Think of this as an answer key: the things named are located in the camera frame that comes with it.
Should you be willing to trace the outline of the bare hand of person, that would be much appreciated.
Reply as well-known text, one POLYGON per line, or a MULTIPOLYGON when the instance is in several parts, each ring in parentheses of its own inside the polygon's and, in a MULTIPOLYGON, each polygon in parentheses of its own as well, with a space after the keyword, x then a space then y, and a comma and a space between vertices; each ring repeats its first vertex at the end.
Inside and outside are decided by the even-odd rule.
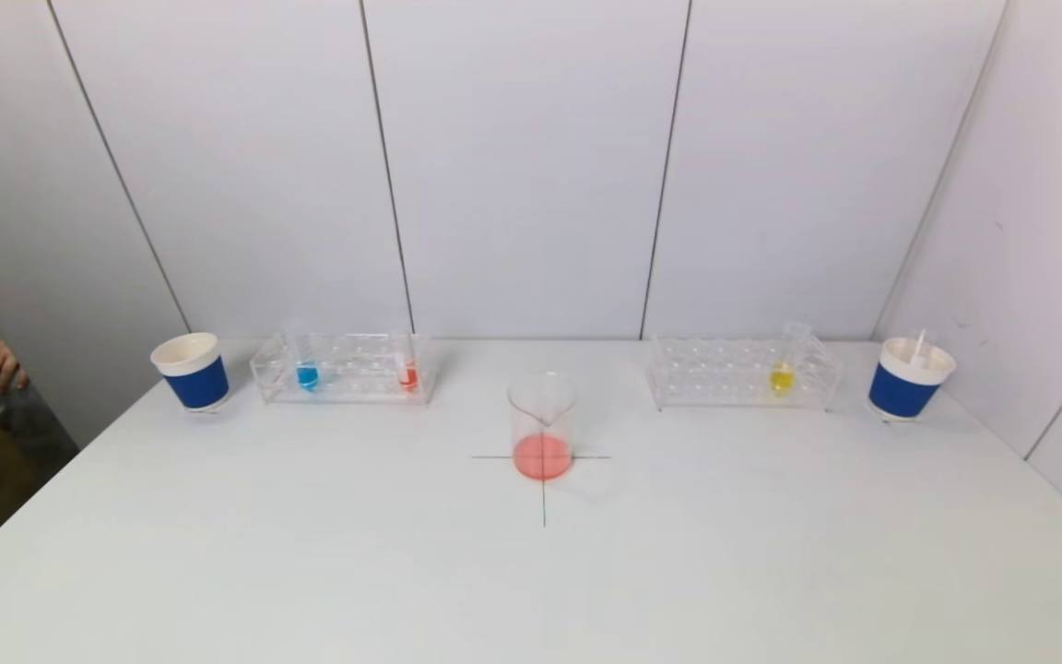
POLYGON ((30 376, 18 361, 17 354, 0 338, 0 394, 7 394, 11 390, 24 390, 29 385, 30 376))

